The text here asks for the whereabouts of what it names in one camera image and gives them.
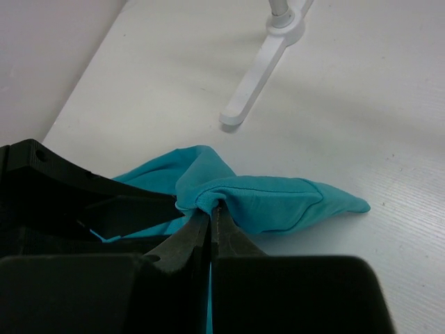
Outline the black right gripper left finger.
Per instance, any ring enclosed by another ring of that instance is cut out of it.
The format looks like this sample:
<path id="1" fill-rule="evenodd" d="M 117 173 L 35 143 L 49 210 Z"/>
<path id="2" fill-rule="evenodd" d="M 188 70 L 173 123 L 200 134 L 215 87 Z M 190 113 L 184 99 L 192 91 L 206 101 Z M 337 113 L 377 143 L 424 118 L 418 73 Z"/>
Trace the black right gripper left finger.
<path id="1" fill-rule="evenodd" d="M 210 265 L 210 222 L 195 212 L 188 222 L 146 256 L 148 315 L 154 333 L 205 333 Z"/>

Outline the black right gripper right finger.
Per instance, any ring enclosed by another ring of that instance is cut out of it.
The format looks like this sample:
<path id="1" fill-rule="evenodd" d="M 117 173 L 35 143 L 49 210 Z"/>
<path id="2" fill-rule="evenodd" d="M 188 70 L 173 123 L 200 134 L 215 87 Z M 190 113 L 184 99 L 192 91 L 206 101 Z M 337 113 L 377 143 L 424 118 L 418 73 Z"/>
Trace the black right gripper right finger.
<path id="1" fill-rule="evenodd" d="M 266 254 L 235 224 L 227 205 L 211 215 L 211 320 L 214 333 L 239 333 L 243 313 L 252 306 L 252 265 Z"/>

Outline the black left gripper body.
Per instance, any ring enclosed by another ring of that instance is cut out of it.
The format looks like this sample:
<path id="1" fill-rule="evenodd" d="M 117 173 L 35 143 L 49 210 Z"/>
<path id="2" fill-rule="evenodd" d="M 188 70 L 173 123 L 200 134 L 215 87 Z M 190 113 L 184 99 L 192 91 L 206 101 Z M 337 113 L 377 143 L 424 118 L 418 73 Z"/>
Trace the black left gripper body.
<path id="1" fill-rule="evenodd" d="M 175 197 L 101 177 L 33 139 L 1 147 L 1 255 L 146 253 Z"/>

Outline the teal t shirt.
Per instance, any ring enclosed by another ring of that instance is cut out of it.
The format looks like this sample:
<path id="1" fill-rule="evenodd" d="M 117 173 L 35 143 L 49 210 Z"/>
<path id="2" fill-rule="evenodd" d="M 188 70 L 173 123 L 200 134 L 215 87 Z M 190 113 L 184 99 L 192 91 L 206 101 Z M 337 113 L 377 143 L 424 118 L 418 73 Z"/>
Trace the teal t shirt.
<path id="1" fill-rule="evenodd" d="M 301 178 L 237 175 L 206 145 L 179 148 L 117 176 L 115 181 L 146 191 L 175 196 L 183 218 L 145 228 L 134 238 L 170 235 L 192 213 L 210 214 L 218 201 L 235 224 L 250 234 L 288 234 L 340 214 L 365 214 L 362 198 L 329 184 Z"/>

